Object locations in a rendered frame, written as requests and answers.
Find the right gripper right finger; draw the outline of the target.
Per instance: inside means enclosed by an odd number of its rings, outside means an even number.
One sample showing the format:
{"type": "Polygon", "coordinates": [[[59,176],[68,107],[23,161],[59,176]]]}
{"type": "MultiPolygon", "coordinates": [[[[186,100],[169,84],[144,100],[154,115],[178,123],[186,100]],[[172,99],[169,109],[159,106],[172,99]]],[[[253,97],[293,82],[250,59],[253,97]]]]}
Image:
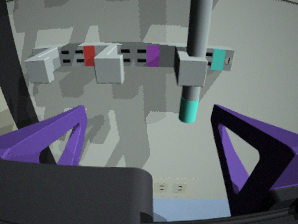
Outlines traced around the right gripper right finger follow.
{"type": "Polygon", "coordinates": [[[218,104],[213,106],[211,125],[231,216],[250,214],[274,189],[298,185],[298,134],[218,104]],[[226,127],[258,150],[260,158],[251,175],[226,127]]]}

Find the grey metal bar with teal end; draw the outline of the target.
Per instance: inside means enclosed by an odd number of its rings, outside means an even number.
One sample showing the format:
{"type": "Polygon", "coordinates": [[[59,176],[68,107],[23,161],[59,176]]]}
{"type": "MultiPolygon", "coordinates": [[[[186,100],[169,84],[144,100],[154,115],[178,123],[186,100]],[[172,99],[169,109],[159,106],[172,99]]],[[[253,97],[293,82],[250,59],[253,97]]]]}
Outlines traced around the grey metal bar with teal end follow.
{"type": "MultiPolygon", "coordinates": [[[[206,57],[213,0],[191,0],[186,52],[190,57],[206,57]]],[[[201,87],[182,87],[179,120],[195,121],[201,87]]]]}

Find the light grey panel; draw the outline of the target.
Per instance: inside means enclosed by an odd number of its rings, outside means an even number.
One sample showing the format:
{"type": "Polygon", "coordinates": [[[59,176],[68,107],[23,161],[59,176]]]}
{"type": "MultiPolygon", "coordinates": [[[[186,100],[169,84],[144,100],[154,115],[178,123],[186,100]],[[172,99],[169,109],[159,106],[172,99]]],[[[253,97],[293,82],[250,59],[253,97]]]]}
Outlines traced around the light grey panel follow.
{"type": "Polygon", "coordinates": [[[185,43],[191,0],[0,0],[0,87],[18,129],[79,105],[87,115],[79,166],[137,167],[153,198],[228,199],[211,125],[214,104],[298,134],[298,0],[213,0],[207,45],[235,51],[231,71],[207,70],[193,123],[179,120],[173,67],[124,66],[98,84],[94,66],[30,82],[42,45],[185,43]]]}

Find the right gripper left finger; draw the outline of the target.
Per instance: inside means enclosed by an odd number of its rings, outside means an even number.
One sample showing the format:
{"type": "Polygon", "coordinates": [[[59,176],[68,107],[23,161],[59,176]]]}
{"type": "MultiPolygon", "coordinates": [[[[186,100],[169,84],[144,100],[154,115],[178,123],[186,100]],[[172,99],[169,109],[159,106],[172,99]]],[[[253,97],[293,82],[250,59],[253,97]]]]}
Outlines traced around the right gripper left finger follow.
{"type": "Polygon", "coordinates": [[[0,157],[4,160],[40,163],[41,151],[72,128],[57,164],[78,166],[86,126],[85,107],[77,106],[52,118],[1,135],[0,157]]]}

